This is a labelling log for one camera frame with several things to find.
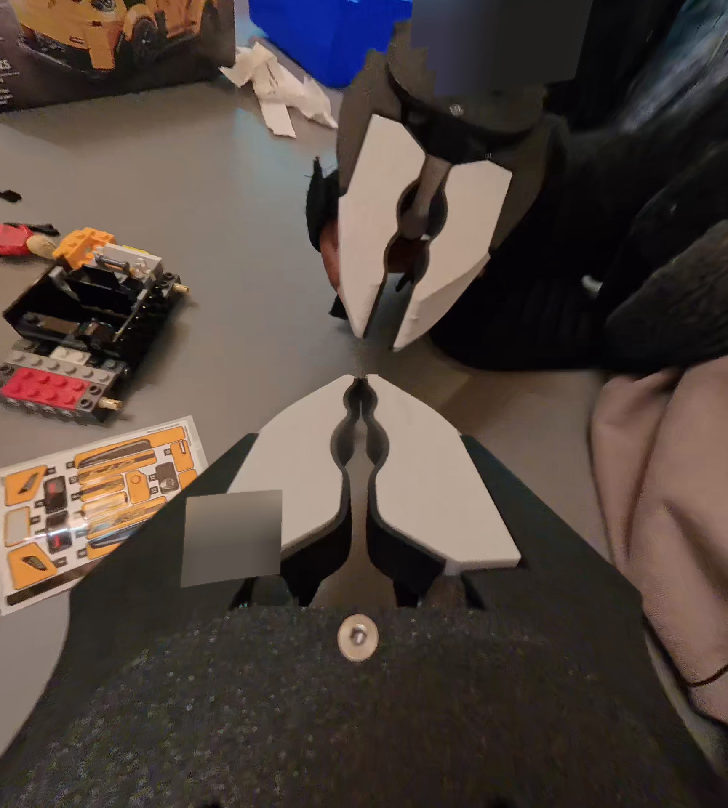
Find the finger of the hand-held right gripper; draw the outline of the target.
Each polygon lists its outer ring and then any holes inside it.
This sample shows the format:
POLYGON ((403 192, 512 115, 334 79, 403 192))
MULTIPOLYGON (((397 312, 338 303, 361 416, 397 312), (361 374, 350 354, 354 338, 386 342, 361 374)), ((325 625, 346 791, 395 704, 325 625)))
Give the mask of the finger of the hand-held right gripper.
POLYGON ((399 203, 419 178, 425 153, 401 123, 369 119, 347 191, 338 202, 339 298, 352 333, 365 337, 387 277, 387 248, 399 203))
POLYGON ((451 309, 489 258, 512 172, 500 166, 454 166, 444 191, 447 216, 430 241, 428 264, 411 292, 392 345, 400 351, 451 309))

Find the black quilted cloth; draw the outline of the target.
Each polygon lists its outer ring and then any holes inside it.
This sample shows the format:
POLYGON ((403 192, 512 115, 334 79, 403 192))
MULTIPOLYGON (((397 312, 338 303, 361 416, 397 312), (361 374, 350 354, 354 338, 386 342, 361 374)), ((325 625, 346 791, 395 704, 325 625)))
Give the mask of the black quilted cloth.
POLYGON ((573 133, 552 126, 534 202, 429 340, 471 369, 581 369, 591 364, 592 296, 635 215, 659 184, 651 125, 573 133))

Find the orange sticker sheet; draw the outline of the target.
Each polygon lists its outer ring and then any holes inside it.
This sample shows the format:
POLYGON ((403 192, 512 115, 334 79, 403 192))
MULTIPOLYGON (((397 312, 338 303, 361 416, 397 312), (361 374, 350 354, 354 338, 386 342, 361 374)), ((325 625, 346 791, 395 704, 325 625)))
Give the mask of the orange sticker sheet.
POLYGON ((69 591, 207 468, 187 415, 0 469, 0 613, 69 591))

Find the blue plaid cloth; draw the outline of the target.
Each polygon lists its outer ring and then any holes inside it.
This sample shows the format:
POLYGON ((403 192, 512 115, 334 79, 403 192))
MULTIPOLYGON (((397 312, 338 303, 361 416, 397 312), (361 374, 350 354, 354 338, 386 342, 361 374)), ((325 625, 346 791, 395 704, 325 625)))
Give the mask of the blue plaid cloth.
POLYGON ((635 79, 614 118, 631 132, 696 105, 728 79, 728 1, 688 1, 635 79))

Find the torn white paper scraps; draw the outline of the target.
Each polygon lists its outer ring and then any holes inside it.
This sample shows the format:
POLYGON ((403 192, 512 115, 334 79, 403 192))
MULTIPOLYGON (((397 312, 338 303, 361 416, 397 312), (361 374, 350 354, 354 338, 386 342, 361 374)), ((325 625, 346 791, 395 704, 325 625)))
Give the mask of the torn white paper scraps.
POLYGON ((237 88, 251 85, 264 123, 274 136, 296 138, 292 110, 320 126, 338 129, 331 101, 322 87, 309 75, 298 79, 259 42, 250 47, 238 46, 235 63, 220 66, 219 71, 237 88))

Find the black toy car chassis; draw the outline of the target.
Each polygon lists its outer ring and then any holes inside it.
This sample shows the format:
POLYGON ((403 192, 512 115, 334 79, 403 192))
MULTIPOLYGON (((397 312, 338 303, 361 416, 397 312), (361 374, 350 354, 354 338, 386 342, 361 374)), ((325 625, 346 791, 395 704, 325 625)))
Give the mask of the black toy car chassis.
POLYGON ((160 257, 108 243, 55 258, 3 312, 18 336, 0 362, 0 405, 100 425, 190 289, 160 257))

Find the black toy car box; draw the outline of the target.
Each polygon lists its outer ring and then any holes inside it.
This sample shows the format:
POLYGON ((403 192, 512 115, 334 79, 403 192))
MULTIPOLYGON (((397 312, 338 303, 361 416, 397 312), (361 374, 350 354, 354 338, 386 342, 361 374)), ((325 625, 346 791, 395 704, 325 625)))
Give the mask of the black toy car box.
POLYGON ((233 1, 0 1, 0 114, 207 82, 233 1))

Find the person's right hand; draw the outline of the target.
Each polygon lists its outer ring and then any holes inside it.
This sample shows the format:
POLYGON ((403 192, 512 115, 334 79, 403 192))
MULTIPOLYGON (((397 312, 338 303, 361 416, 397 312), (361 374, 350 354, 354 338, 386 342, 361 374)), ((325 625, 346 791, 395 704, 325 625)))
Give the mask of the person's right hand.
POLYGON ((329 221, 322 228, 318 238, 318 251, 328 282, 339 301, 343 302, 339 280, 339 228, 338 220, 329 221))

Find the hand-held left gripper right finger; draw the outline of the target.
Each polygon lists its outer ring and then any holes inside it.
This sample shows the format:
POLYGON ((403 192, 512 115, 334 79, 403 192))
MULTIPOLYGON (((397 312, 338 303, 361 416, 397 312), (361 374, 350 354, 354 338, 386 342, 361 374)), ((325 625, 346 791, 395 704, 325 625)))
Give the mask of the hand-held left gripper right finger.
POLYGON ((389 380, 367 376, 384 449, 374 461, 375 515, 453 575, 521 560, 461 433, 389 380))

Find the blue plastic bin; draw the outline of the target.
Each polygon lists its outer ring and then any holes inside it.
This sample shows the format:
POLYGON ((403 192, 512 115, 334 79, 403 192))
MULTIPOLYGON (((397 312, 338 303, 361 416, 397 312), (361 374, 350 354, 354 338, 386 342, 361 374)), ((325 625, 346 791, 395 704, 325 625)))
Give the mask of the blue plastic bin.
POLYGON ((249 1, 251 22, 265 38, 331 89, 343 89, 370 51, 385 53, 411 1, 249 1))

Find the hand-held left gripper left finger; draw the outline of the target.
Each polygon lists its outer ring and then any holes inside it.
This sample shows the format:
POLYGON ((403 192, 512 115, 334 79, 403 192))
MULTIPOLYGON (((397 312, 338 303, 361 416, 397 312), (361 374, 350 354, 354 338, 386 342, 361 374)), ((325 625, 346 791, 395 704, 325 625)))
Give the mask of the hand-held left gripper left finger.
POLYGON ((282 560, 343 517, 349 483, 338 441, 349 424, 347 396, 356 381, 343 375, 283 409, 257 434, 227 488, 230 494, 280 491, 282 560))

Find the grey desk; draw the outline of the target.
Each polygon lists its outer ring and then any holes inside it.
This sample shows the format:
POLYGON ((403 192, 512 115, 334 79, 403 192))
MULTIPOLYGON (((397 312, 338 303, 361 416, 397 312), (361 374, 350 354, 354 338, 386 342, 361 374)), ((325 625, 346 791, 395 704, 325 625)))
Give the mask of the grey desk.
MULTIPOLYGON (((365 369, 426 401, 476 437, 586 541, 606 554, 591 479, 592 372, 476 373, 428 342, 392 354, 387 289, 365 343, 328 316, 333 293, 309 244, 305 198, 315 156, 335 134, 293 114, 296 139, 271 136, 255 96, 223 78, 144 95, 0 116, 0 221, 92 226, 149 250, 191 288, 107 428, 0 407, 0 468, 190 415, 208 462, 279 411, 365 369)), ((44 268, 0 261, 0 360, 13 343, 3 310, 44 268)), ((68 593, 0 614, 0 754, 53 671, 68 593)))

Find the orange toy brick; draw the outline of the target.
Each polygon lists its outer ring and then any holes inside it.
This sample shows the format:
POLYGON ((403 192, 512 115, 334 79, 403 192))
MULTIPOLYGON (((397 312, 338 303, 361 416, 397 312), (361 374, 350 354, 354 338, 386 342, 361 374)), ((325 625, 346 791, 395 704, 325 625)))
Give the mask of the orange toy brick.
POLYGON ((62 238, 53 250, 53 259, 65 263, 72 270, 78 270, 94 260, 97 248, 116 243, 113 234, 91 227, 76 229, 62 238))

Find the black fleece jacket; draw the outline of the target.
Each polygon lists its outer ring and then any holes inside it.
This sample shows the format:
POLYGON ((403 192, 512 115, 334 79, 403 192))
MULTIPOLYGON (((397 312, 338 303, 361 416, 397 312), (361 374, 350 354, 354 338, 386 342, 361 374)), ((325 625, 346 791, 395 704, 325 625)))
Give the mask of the black fleece jacket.
POLYGON ((728 139, 641 210, 597 308, 607 369, 654 372, 728 355, 728 139))

